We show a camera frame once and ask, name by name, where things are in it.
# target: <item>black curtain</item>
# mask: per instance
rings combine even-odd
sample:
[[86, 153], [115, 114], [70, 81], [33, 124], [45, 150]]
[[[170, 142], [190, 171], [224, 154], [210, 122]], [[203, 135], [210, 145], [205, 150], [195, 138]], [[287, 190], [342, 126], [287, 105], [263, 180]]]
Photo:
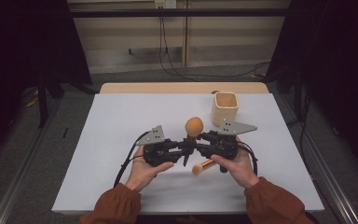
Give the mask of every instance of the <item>black curtain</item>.
[[0, 0], [0, 141], [21, 93], [42, 77], [53, 97], [60, 83], [90, 84], [90, 72], [65, 0]]
[[358, 157], [358, 1], [292, 0], [290, 7], [315, 13], [285, 19], [268, 77], [288, 90], [301, 71], [301, 82]]

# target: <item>orange sleeve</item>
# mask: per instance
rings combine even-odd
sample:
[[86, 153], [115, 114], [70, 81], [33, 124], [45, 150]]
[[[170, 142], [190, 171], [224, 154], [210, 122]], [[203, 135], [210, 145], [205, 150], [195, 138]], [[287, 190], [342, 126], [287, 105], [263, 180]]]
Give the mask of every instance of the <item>orange sleeve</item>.
[[305, 215], [304, 204], [295, 195], [263, 177], [244, 193], [247, 213], [254, 224], [313, 223]]
[[94, 211], [79, 219], [80, 224], [135, 223], [141, 210], [141, 194], [119, 183], [101, 195]]

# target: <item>electrical outlet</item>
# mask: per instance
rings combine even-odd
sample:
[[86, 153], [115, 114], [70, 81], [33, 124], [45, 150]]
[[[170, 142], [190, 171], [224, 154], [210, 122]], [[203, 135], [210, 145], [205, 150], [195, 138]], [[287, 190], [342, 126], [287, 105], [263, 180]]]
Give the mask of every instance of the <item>electrical outlet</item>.
[[165, 0], [155, 0], [155, 8], [165, 8]]
[[165, 8], [176, 8], [176, 0], [165, 0]]

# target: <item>white tabletop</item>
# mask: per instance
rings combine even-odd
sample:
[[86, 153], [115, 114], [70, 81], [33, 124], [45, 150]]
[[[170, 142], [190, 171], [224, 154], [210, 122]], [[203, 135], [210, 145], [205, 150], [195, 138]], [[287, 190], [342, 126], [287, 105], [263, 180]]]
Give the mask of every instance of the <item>white tabletop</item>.
[[[258, 158], [258, 175], [294, 193], [306, 210], [324, 207], [272, 94], [237, 94], [235, 121], [257, 126], [244, 133]], [[102, 193], [114, 185], [120, 165], [138, 136], [161, 125], [166, 138], [182, 141], [185, 124], [200, 117], [204, 131], [211, 123], [211, 94], [115, 93], [95, 96], [85, 127], [52, 211], [92, 211]], [[243, 189], [229, 173], [214, 167], [194, 176], [194, 164], [206, 161], [197, 150], [187, 166], [183, 158], [159, 174], [142, 193], [141, 214], [238, 214], [245, 212]], [[121, 177], [125, 182], [131, 165]]]

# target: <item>wire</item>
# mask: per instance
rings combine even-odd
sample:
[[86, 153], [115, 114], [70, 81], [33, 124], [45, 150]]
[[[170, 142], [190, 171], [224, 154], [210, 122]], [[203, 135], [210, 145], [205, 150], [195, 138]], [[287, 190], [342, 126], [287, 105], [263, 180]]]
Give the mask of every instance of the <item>wire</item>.
[[[163, 64], [162, 64], [162, 58], [161, 58], [161, 50], [162, 50], [162, 37], [164, 38], [164, 43], [165, 43], [165, 50], [167, 52], [167, 56], [168, 56], [168, 60], [170, 62], [170, 66], [172, 68], [172, 70], [175, 72], [175, 73], [171, 73], [169, 71], [167, 71]], [[252, 74], [253, 72], [256, 72], [257, 69], [263, 67], [264, 65], [266, 64], [269, 64], [269, 62], [262, 62], [262, 63], [257, 63], [255, 64], [255, 67], [254, 69], [248, 71], [248, 72], [245, 72], [245, 73], [240, 73], [240, 74], [236, 74], [236, 75], [207, 75], [207, 74], [180, 74], [172, 65], [172, 61], [171, 61], [171, 56], [170, 56], [170, 53], [168, 52], [168, 45], [167, 45], [167, 38], [166, 38], [166, 35], [165, 35], [165, 22], [164, 22], [164, 18], [163, 17], [160, 17], [159, 18], [159, 62], [160, 62], [160, 65], [162, 67], [162, 69], [168, 73], [169, 75], [172, 75], [172, 76], [179, 76], [179, 77], [183, 77], [183, 78], [186, 78], [186, 79], [189, 79], [189, 80], [192, 80], [192, 81], [196, 81], [196, 82], [199, 82], [198, 80], [194, 79], [194, 78], [191, 78], [191, 77], [241, 77], [241, 76], [246, 76], [246, 75], [249, 75], [249, 74]]]
[[301, 154], [301, 158], [307, 168], [307, 170], [310, 172], [310, 167], [308, 166], [307, 160], [305, 158], [305, 154], [304, 154], [304, 148], [303, 148], [303, 138], [304, 138], [304, 132], [307, 126], [307, 115], [308, 115], [308, 111], [310, 110], [310, 92], [308, 91], [306, 96], [305, 96], [305, 102], [304, 102], [304, 107], [302, 109], [302, 118], [303, 118], [303, 125], [301, 128], [301, 135], [300, 135], [300, 154]]
[[[162, 37], [163, 37], [163, 36], [164, 36], [165, 49], [166, 49], [166, 52], [167, 52], [167, 55], [168, 55], [168, 59], [169, 59], [169, 61], [170, 61], [170, 65], [171, 65], [173, 71], [175, 72], [175, 74], [174, 74], [174, 73], [171, 73], [171, 72], [169, 72], [169, 71], [167, 71], [167, 70], [165, 69], [164, 65], [162, 64], [161, 50], [162, 50]], [[167, 74], [170, 74], [170, 75], [175, 76], [175, 77], [177, 77], [177, 76], [183, 77], [183, 78], [185, 78], [185, 79], [189, 79], [189, 80], [198, 82], [196, 79], [193, 79], [193, 78], [191, 78], [191, 77], [185, 77], [185, 76], [179, 74], [179, 73], [176, 71], [176, 69], [174, 69], [174, 67], [173, 67], [173, 65], [172, 65], [172, 62], [171, 62], [170, 53], [168, 52], [167, 39], [166, 39], [166, 37], [165, 37], [165, 25], [164, 25], [164, 18], [163, 18], [163, 17], [160, 17], [160, 18], [159, 18], [159, 55], [158, 55], [158, 56], [159, 56], [159, 64], [161, 65], [161, 68], [162, 68]]]
[[295, 123], [297, 123], [297, 122], [298, 122], [298, 119], [292, 119], [286, 123], [286, 126], [289, 129], [289, 128], [293, 127], [293, 125], [295, 125]]
[[133, 150], [135, 149], [136, 143], [139, 141], [139, 139], [141, 139], [142, 137], [144, 137], [145, 135], [147, 135], [149, 132], [145, 132], [143, 134], [141, 134], [141, 136], [139, 136], [135, 142], [132, 145], [132, 148], [129, 152], [129, 155], [127, 156], [127, 159], [124, 161], [124, 163], [121, 165], [121, 169], [118, 171], [118, 174], [116, 176], [116, 180], [115, 180], [115, 185], [114, 188], [117, 186], [118, 182], [120, 182], [120, 178], [123, 175], [124, 171], [126, 170], [127, 166], [129, 165], [130, 161], [132, 161], [133, 159], [137, 158], [137, 157], [133, 157], [132, 159], [130, 159], [130, 156], [132, 155]]
[[143, 157], [143, 155], [132, 157], [132, 159], [130, 159], [130, 161], [133, 161], [134, 159], [139, 158], [139, 157]]
[[243, 146], [238, 146], [239, 148], [241, 148], [241, 149], [247, 151], [247, 152], [251, 155], [251, 157], [252, 157], [252, 164], [253, 164], [253, 166], [254, 166], [254, 173], [257, 175], [257, 161], [258, 161], [258, 159], [255, 157], [255, 154], [254, 154], [252, 148], [249, 147], [249, 145], [247, 145], [247, 144], [244, 143], [244, 142], [239, 141], [238, 143], [241, 143], [241, 144], [244, 145], [244, 147], [243, 147]]

